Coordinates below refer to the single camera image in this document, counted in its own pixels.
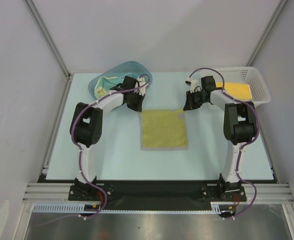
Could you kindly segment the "grey towel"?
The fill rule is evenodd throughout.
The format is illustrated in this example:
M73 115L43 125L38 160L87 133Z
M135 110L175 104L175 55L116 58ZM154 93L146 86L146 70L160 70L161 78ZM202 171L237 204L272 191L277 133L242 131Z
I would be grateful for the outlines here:
M144 110L140 125L143 150L180 150L189 145L185 112L181 108Z

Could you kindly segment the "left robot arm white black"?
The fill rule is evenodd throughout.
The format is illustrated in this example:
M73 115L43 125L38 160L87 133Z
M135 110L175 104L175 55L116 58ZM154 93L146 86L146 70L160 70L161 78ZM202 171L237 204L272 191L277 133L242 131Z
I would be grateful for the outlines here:
M125 76L122 83L113 86L103 97L93 103L76 105L70 126L72 142L78 147L78 174L76 183L81 183L79 194L86 200L95 198L97 191L104 192L95 184L96 172L89 170L89 154L102 136L103 117L112 110L126 105L130 110L142 112L142 103L151 82L147 74L138 78Z

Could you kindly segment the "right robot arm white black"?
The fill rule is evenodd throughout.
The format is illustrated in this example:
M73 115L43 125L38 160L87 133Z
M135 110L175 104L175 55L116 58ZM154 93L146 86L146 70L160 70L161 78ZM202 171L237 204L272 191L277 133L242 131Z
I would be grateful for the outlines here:
M213 76L200 81L188 78L184 111L200 108L205 103L216 105L224 111L223 134L228 141L224 168L217 184L217 196L223 201L230 200L241 191L241 168L248 145L259 136L259 123L255 106L229 95L224 87L217 87Z

